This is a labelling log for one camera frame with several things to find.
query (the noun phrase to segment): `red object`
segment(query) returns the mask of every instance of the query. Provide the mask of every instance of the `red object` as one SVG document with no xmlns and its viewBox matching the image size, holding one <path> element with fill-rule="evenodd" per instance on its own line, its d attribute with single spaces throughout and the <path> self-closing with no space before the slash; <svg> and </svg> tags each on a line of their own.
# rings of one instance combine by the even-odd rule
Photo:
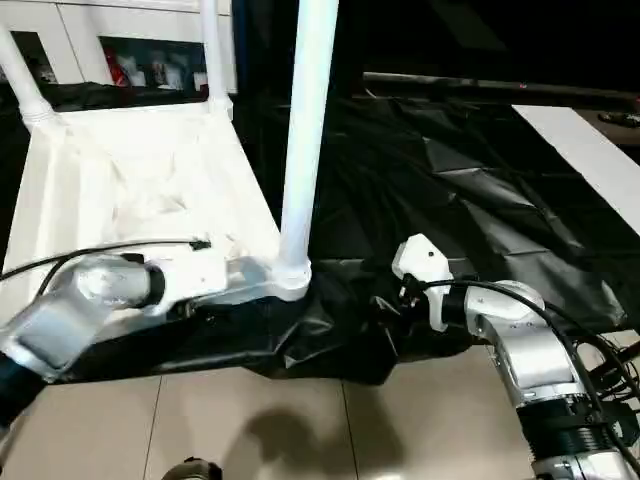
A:
<svg viewBox="0 0 640 480">
<path fill-rule="evenodd" d="M 116 53 L 111 48 L 104 49 L 104 56 L 107 59 L 107 65 L 109 65 L 109 72 L 111 73 L 111 79 L 113 83 L 118 87 L 130 87 L 131 82 L 129 77 L 124 73 L 122 67 L 116 60 Z"/>
</svg>

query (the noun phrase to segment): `white cabinet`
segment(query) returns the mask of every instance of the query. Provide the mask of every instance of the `white cabinet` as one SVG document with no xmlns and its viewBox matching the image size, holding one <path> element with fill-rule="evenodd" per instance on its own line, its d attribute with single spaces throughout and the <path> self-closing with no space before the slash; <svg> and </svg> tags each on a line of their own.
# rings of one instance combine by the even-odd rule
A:
<svg viewBox="0 0 640 480">
<path fill-rule="evenodd" d="M 14 32 L 23 56 L 45 72 L 41 76 L 182 90 L 206 83 L 199 0 L 49 2 L 0 0 L 0 22 Z M 231 0 L 219 0 L 222 76 L 235 93 L 230 13 Z"/>
<path fill-rule="evenodd" d="M 97 5 L 103 7 L 146 8 L 174 12 L 198 12 L 199 0 L 22 0 L 35 3 Z M 231 0 L 218 0 L 218 14 L 231 15 Z"/>
<path fill-rule="evenodd" d="M 84 81 L 55 5 L 0 1 L 0 22 L 13 32 L 35 75 L 57 83 Z"/>
<path fill-rule="evenodd" d="M 85 80 L 113 83 L 105 51 L 128 78 L 149 86 L 198 88 L 204 75 L 202 28 L 197 13 L 88 5 L 58 5 Z M 218 16 L 223 77 L 236 91 L 231 17 Z"/>
</svg>

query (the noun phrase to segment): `white chair leg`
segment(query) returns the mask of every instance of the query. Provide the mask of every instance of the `white chair leg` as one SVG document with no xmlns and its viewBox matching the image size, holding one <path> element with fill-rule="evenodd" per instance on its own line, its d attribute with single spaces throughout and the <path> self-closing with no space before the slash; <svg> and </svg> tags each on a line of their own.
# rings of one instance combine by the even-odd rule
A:
<svg viewBox="0 0 640 480">
<path fill-rule="evenodd" d="M 38 90 L 11 32 L 2 23 L 0 23 L 0 66 L 18 98 L 20 113 L 27 128 L 30 129 L 35 123 L 54 117 L 51 105 Z"/>
<path fill-rule="evenodd" d="M 279 276 L 310 277 L 307 257 L 338 0 L 301 0 L 289 120 Z"/>
<path fill-rule="evenodd" d="M 209 106 L 212 110 L 224 109 L 233 115 L 233 103 L 227 94 L 222 73 L 222 54 L 220 52 L 220 33 L 218 26 L 218 0 L 200 0 L 200 19 L 204 56 L 207 64 L 207 83 L 209 84 Z"/>
</svg>

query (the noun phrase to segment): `cabinet door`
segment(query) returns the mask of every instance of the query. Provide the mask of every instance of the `cabinet door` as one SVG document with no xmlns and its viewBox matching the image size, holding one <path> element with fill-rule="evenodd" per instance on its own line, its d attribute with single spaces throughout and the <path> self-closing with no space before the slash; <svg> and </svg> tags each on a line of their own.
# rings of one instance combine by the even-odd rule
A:
<svg viewBox="0 0 640 480">
<path fill-rule="evenodd" d="M 84 81 L 55 5 L 0 1 L 0 22 L 13 33 L 22 56 L 38 81 Z"/>
<path fill-rule="evenodd" d="M 197 13 L 59 5 L 88 81 L 199 90 L 206 83 Z M 227 90 L 236 91 L 231 17 L 218 16 Z"/>
</svg>

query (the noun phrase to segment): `white plastic chair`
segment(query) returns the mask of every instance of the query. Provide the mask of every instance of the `white plastic chair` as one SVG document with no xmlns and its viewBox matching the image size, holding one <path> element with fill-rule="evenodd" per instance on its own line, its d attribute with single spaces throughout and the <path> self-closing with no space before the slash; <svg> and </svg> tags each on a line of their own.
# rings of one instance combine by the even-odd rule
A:
<svg viewBox="0 0 640 480">
<path fill-rule="evenodd" d="M 229 119 L 216 3 L 201 4 L 210 96 L 196 104 L 54 113 L 0 24 L 0 65 L 31 131 L 5 269 L 110 241 L 197 236 L 209 238 L 228 265 L 228 288 L 208 301 L 293 301 L 306 293 L 338 0 L 300 3 L 282 232 Z M 3 286 L 5 321 L 31 300 L 44 275 Z M 105 336 L 158 321 L 117 325 Z"/>
</svg>

